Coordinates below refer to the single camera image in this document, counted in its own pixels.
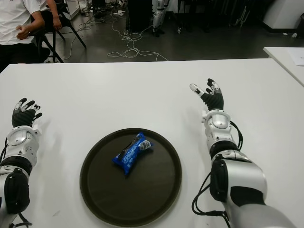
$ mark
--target paper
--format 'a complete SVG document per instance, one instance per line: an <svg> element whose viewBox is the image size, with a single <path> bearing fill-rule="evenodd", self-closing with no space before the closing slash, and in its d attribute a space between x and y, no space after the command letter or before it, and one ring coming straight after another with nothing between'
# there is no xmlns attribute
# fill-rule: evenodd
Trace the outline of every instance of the paper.
<svg viewBox="0 0 304 228"><path fill-rule="evenodd" d="M298 66L304 66L304 47L286 47L291 59Z"/></svg>

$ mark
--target blue snack packet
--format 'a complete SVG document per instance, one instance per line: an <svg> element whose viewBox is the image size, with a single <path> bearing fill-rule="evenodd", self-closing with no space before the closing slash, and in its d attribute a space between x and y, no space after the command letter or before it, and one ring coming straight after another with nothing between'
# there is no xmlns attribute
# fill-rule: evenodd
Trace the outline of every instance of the blue snack packet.
<svg viewBox="0 0 304 228"><path fill-rule="evenodd" d="M120 154L112 159L112 161L122 167L124 174L127 175L135 162L137 154L147 150L151 146L151 143L146 140L143 133L140 132Z"/></svg>

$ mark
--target grey floor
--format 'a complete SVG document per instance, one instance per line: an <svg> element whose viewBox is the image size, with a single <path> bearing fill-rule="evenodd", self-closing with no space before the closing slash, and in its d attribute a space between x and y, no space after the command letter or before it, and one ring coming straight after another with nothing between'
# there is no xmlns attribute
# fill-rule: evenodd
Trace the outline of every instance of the grey floor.
<svg viewBox="0 0 304 228"><path fill-rule="evenodd" d="M79 25L87 22L90 17L78 14L73 19L76 30ZM112 18L106 23L95 24L89 30L79 31L79 35L87 45L84 49L76 38L73 43L71 57L66 63L82 62L146 62L155 61L156 55L137 56L135 58L108 57L107 53L117 51L123 53L127 50L127 41L122 40L118 32L112 30ZM125 19L121 18L113 24L121 34L124 31ZM291 34L268 33L260 26L244 26L242 28L213 28L210 33L204 33L199 27L193 27L191 33L183 30L177 34L177 25L174 20L165 21L163 30L166 32L159 38L152 36L151 31L145 32L142 39L136 41L134 46L139 50L158 52L169 61L178 60L206 60L206 59L240 59L240 58L267 58L263 47L304 47L304 39L292 38ZM63 28L62 33L70 32ZM75 35L64 34L64 42L59 35L56 41L57 53L62 59L70 56L71 42Z"/></svg>

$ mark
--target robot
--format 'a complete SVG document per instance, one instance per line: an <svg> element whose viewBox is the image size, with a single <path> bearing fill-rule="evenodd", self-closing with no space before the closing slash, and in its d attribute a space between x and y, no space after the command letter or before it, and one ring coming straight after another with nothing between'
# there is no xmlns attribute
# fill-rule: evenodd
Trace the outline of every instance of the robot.
<svg viewBox="0 0 304 228"><path fill-rule="evenodd" d="M29 226L21 214L29 205L29 176L37 163L40 131L33 125L42 113L37 115L40 106L34 101L21 99L15 106L12 116L13 130L7 136L0 156L0 227L14 228ZM19 215L23 223L14 225Z"/></svg>
<svg viewBox="0 0 304 228"><path fill-rule="evenodd" d="M153 34L156 37L159 37L159 34L164 34L164 31L161 30L163 21L166 16L166 9L169 5L170 0L157 0L157 10L153 14Z"/></svg>
<svg viewBox="0 0 304 228"><path fill-rule="evenodd" d="M212 197L222 202L226 212L224 215L217 211L195 213L227 216L227 225L233 228L295 228L283 213L265 204L267 182L264 173L234 142L220 87L212 79L208 79L207 85L210 87L207 92L195 84L191 84L190 89L209 109L202 118L212 162L209 187Z"/></svg>
<svg viewBox="0 0 304 228"><path fill-rule="evenodd" d="M210 185L203 186L198 196L210 187L212 197L222 202L225 212L211 211L198 215L222 216L228 227L233 228L295 228L280 211L267 206L266 179L262 170L240 152L231 135L230 116L224 112L224 99L220 87L208 79L207 92L195 84L190 88L207 105L203 113L207 147L212 168ZM40 131L33 122L42 114L34 101L21 99L12 116L13 130L8 134L0 157L0 227L15 228L29 223L21 214L29 205L29 176L37 163ZM13 224L19 215L23 223Z"/></svg>

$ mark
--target round tray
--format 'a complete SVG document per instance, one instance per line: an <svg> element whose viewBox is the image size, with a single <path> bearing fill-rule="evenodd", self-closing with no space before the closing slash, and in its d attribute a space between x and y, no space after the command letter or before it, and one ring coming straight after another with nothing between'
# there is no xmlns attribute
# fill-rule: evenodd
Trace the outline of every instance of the round tray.
<svg viewBox="0 0 304 228"><path fill-rule="evenodd" d="M139 133L153 143L137 156L130 173L112 162ZM121 227L156 220L175 201L181 186L181 163L161 135L140 128L123 129L100 140L87 155L80 173L86 205L101 220Z"/></svg>

